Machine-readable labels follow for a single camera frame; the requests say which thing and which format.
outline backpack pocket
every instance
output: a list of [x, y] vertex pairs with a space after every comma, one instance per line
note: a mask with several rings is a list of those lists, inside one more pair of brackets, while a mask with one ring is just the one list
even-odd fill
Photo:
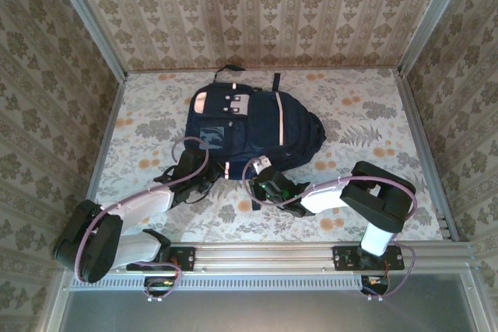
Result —
[[249, 100], [247, 138], [254, 150], [285, 150], [296, 143], [296, 108], [280, 92], [254, 93]]
[[246, 117], [249, 97], [248, 94], [236, 90], [210, 89], [195, 95], [191, 111], [197, 117]]
[[243, 120], [199, 118], [194, 121], [189, 136], [195, 136], [208, 144], [212, 156], [230, 156], [245, 148], [246, 127]]

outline backpack handle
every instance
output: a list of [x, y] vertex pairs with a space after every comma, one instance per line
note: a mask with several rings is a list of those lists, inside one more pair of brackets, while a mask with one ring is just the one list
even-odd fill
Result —
[[222, 72], [225, 69], [231, 70], [232, 72], [245, 72], [245, 70], [246, 70], [246, 69], [241, 68], [240, 66], [237, 66], [237, 65], [226, 64], [221, 69], [218, 69], [218, 71], [215, 73], [215, 78], [214, 78], [213, 82], [216, 82], [216, 76], [218, 75], [218, 73]]
[[272, 85], [272, 91], [278, 91], [279, 86], [280, 86], [280, 73], [275, 73], [273, 75], [273, 85]]

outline backpack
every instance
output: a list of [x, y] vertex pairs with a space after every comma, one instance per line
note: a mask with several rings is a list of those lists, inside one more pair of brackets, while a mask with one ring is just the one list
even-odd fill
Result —
[[[245, 70], [227, 65], [218, 72], [226, 68]], [[185, 136], [209, 145], [209, 158], [224, 168], [226, 179], [242, 179], [244, 166], [254, 157], [267, 156], [278, 171], [311, 161], [325, 140], [324, 127], [298, 100], [278, 91], [279, 73], [275, 73], [272, 91], [217, 82], [216, 75], [213, 83], [192, 97]], [[184, 145], [203, 149], [192, 140]]]

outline cable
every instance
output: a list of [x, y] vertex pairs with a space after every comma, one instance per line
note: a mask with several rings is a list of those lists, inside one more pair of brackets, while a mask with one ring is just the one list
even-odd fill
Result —
[[370, 292], [371, 294], [373, 295], [379, 295], [377, 292], [375, 292], [372, 288], [368, 288], [366, 287], [365, 285], [363, 285], [363, 289], [365, 289], [366, 291]]
[[[249, 166], [254, 161], [256, 161], [258, 159], [259, 159], [258, 157], [250, 159], [247, 162], [247, 164], [244, 166], [244, 169], [242, 171], [242, 187], [244, 188], [244, 190], [246, 191], [246, 193], [249, 195], [249, 197], [253, 201], [256, 201], [257, 203], [259, 203], [261, 205], [266, 205], [266, 206], [281, 206], [281, 205], [289, 204], [291, 202], [299, 200], [300, 198], [306, 197], [311, 192], [314, 192], [314, 191], [317, 191], [317, 190], [323, 190], [323, 189], [326, 189], [326, 188], [334, 187], [337, 184], [348, 183], [348, 182], [351, 182], [351, 181], [354, 181], [354, 180], [361, 180], [361, 181], [369, 181], [369, 182], [371, 181], [371, 182], [378, 182], [378, 183], [389, 184], [389, 185], [391, 185], [393, 187], [397, 187], [400, 190], [402, 190], [403, 192], [405, 192], [412, 199], [412, 202], [413, 202], [412, 209], [407, 214], [406, 220], [410, 219], [416, 213], [417, 208], [418, 208], [417, 197], [406, 186], [404, 186], [401, 183], [395, 182], [394, 180], [389, 180], [387, 178], [381, 178], [381, 177], [378, 177], [378, 176], [345, 176], [345, 177], [339, 177], [336, 180], [330, 180], [328, 182], [324, 182], [324, 183], [320, 183], [320, 184], [314, 184], [311, 188], [306, 189], [301, 194], [298, 194], [297, 196], [295, 196], [293, 198], [290, 198], [289, 200], [285, 200], [284, 202], [281, 202], [281, 203], [278, 203], [278, 204], [272, 204], [272, 203], [268, 203], [268, 202], [265, 202], [265, 201], [261, 201], [261, 200], [259, 200], [258, 198], [256, 198], [251, 193], [251, 190], [249, 189], [249, 187], [247, 186], [247, 183], [246, 183], [246, 181], [247, 181], [246, 180], [247, 170], [249, 169]], [[393, 236], [393, 238], [391, 240], [391, 243], [394, 244], [394, 245], [399, 246], [400, 248], [405, 248], [407, 250], [410, 250], [410, 252], [412, 252], [412, 262], [410, 263], [409, 269], [406, 271], [406, 274], [405, 274], [404, 278], [400, 281], [400, 283], [392, 291], [387, 292], [387, 293], [385, 293], [383, 295], [376, 295], [376, 297], [378, 297], [379, 300], [381, 300], [383, 297], [389, 297], [389, 296], [395, 294], [405, 284], [406, 280], [408, 279], [408, 277], [412, 273], [413, 268], [415, 267], [416, 254], [415, 254], [414, 249], [411, 248], [410, 246], [407, 246], [407, 245], [395, 242], [394, 238], [396, 236], [397, 236], [397, 234]]]
[[299, 200], [300, 198], [306, 197], [311, 192], [315, 192], [317, 190], [324, 190], [324, 189], [330, 188], [330, 187], [335, 187], [337, 184], [343, 184], [343, 183], [348, 183], [348, 182], [351, 182], [351, 181], [354, 181], [354, 180], [360, 180], [360, 181], [366, 181], [366, 182], [378, 182], [378, 183], [389, 184], [389, 185], [391, 185], [393, 187], [397, 187], [400, 190], [402, 190], [403, 192], [405, 192], [412, 199], [412, 201], [413, 201], [412, 210], [410, 210], [410, 212], [406, 216], [406, 220], [408, 220], [409, 218], [411, 218], [415, 214], [415, 212], [416, 212], [416, 210], [418, 208], [417, 198], [416, 198], [415, 194], [413, 192], [411, 192], [406, 186], [404, 186], [403, 184], [398, 183], [398, 182], [396, 182], [394, 180], [390, 180], [390, 179], [387, 179], [387, 178], [382, 178], [382, 177], [379, 177], [379, 176], [345, 176], [345, 177], [339, 177], [339, 178], [337, 178], [335, 180], [330, 180], [328, 182], [324, 182], [324, 183], [320, 183], [320, 184], [314, 184], [311, 188], [306, 189], [301, 194], [298, 194], [297, 196], [295, 196], [293, 198], [290, 198], [289, 200], [285, 200], [285, 201], [279, 202], [277, 204], [273, 204], [273, 203], [268, 203], [268, 202], [265, 202], [265, 201], [261, 201], [261, 200], [259, 200], [258, 198], [256, 198], [251, 193], [251, 190], [249, 189], [249, 187], [247, 186], [247, 183], [246, 183], [247, 182], [247, 179], [246, 179], [247, 170], [249, 169], [249, 166], [254, 161], [256, 161], [258, 159], [259, 159], [258, 157], [250, 159], [249, 162], [246, 163], [246, 166], [244, 166], [244, 169], [242, 170], [242, 187], [244, 188], [244, 190], [246, 191], [246, 193], [249, 195], [249, 197], [253, 201], [256, 201], [260, 205], [265, 205], [265, 206], [282, 206], [282, 205], [290, 204], [291, 202]]
[[209, 195], [209, 192], [211, 191], [211, 187], [205, 192], [205, 194], [203, 194], [200, 198], [198, 198], [197, 200], [193, 200], [193, 201], [185, 201], [185, 204], [189, 204], [189, 205], [192, 205], [192, 204], [197, 204], [198, 202], [204, 200], [206, 197], [208, 197]]
[[390, 283], [390, 279], [389, 279], [389, 264], [388, 262], [386, 261], [386, 274], [384, 275], [385, 278], [387, 278], [388, 280], [388, 289], [389, 289], [389, 283]]
[[401, 287], [406, 283], [406, 281], [408, 280], [408, 276], [410, 276], [410, 274], [412, 273], [412, 270], [413, 268], [415, 267], [415, 262], [417, 260], [417, 256], [415, 254], [415, 251], [414, 249], [411, 247], [411, 246], [408, 246], [408, 245], [405, 245], [405, 244], [401, 244], [401, 243], [397, 243], [395, 241], [391, 241], [391, 243], [393, 245], [396, 245], [396, 246], [399, 246], [400, 248], [405, 248], [407, 250], [409, 250], [411, 253], [412, 253], [412, 262], [410, 262], [410, 266], [408, 267], [408, 270], [406, 271], [406, 274], [405, 276], [403, 277], [403, 279], [399, 282], [398, 285], [396, 285], [396, 287], [390, 291], [390, 292], [387, 292], [385, 294], [382, 295], [382, 297], [389, 297], [393, 294], [395, 294], [397, 291], [399, 291], [401, 289]]
[[83, 250], [85, 249], [85, 245], [86, 245], [86, 241], [88, 240], [89, 236], [90, 236], [90, 233], [93, 231], [93, 229], [95, 229], [95, 226], [96, 224], [111, 210], [115, 209], [115, 208], [119, 208], [120, 206], [122, 206], [123, 204], [126, 204], [130, 201], [134, 201], [136, 198], [139, 198], [141, 196], [144, 196], [146, 194], [150, 194], [152, 192], [156, 192], [156, 191], [159, 191], [159, 190], [163, 190], [164, 188], [167, 188], [167, 187], [171, 187], [171, 186], [174, 186], [175, 184], [179, 184], [179, 183], [182, 183], [186, 180], [189, 180], [191, 178], [193, 178], [194, 176], [198, 175], [204, 168], [205, 166], [208, 164], [208, 161], [209, 161], [209, 148], [208, 148], [208, 145], [203, 141], [201, 140], [200, 138], [196, 138], [195, 136], [186, 136], [184, 138], [181, 138], [181, 139], [178, 139], [174, 142], [173, 144], [173, 148], [171, 149], [171, 155], [173, 157], [173, 160], [174, 162], [176, 162], [176, 158], [174, 156], [174, 149], [176, 148], [176, 146], [178, 145], [178, 143], [180, 142], [183, 142], [185, 140], [195, 140], [199, 143], [201, 143], [203, 146], [204, 146], [204, 149], [205, 149], [205, 158], [204, 158], [204, 162], [202, 163], [202, 165], [196, 170], [194, 171], [192, 174], [189, 174], [187, 176], [184, 176], [183, 178], [180, 178], [178, 180], [172, 180], [171, 182], [168, 182], [168, 183], [165, 183], [161, 186], [157, 186], [157, 187], [154, 187], [154, 188], [149, 188], [148, 190], [142, 190], [140, 192], [138, 192], [137, 194], [133, 194], [131, 196], [128, 196], [127, 198], [115, 203], [115, 204], [112, 204], [111, 206], [105, 208], [103, 211], [101, 211], [94, 219], [93, 221], [89, 224], [88, 228], [86, 229], [85, 231], [85, 234], [83, 235], [83, 238], [81, 239], [81, 243], [79, 244], [79, 247], [78, 247], [78, 252], [76, 253], [76, 258], [75, 258], [75, 276], [76, 278], [82, 282], [82, 283], [85, 283], [85, 279], [82, 278], [81, 274], [80, 274], [80, 266], [81, 266], [81, 258], [82, 258], [82, 254], [83, 254]]
[[176, 276], [176, 278], [174, 280], [173, 286], [166, 293], [164, 293], [163, 295], [153, 295], [150, 292], [150, 288], [152, 287], [153, 284], [155, 284], [157, 282], [163, 282], [164, 278], [152, 278], [152, 279], [149, 279], [149, 282], [147, 283], [147, 286], [144, 289], [144, 293], [146, 294], [147, 297], [149, 297], [149, 299], [156, 299], [158, 301], [162, 301], [168, 295], [170, 295], [176, 288], [178, 288], [178, 286], [181, 283], [181, 279], [184, 276], [184, 273], [181, 270], [180, 266], [178, 266], [176, 264], [169, 263], [169, 262], [151, 263], [151, 262], [143, 262], [142, 261], [142, 262], [135, 262], [135, 264], [138, 264], [140, 266], [154, 266], [154, 267], [155, 266], [168, 266], [168, 267], [174, 268], [177, 271], [177, 276]]

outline patterned floor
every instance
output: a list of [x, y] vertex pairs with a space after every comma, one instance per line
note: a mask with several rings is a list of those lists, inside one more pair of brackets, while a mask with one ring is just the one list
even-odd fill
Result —
[[[312, 183], [349, 175], [366, 160], [417, 189], [419, 210], [399, 239], [441, 239], [435, 210], [390, 69], [284, 71], [280, 90], [322, 120], [327, 141], [311, 163], [286, 175]], [[143, 189], [173, 164], [170, 149], [183, 136], [188, 104], [211, 72], [150, 73], [128, 77], [97, 198], [115, 201]], [[222, 72], [219, 80], [271, 89], [272, 72]], [[145, 219], [133, 231], [155, 229], [173, 241], [359, 240], [367, 221], [351, 208], [294, 218], [277, 208], [252, 211], [237, 181], [219, 180], [208, 198]]]

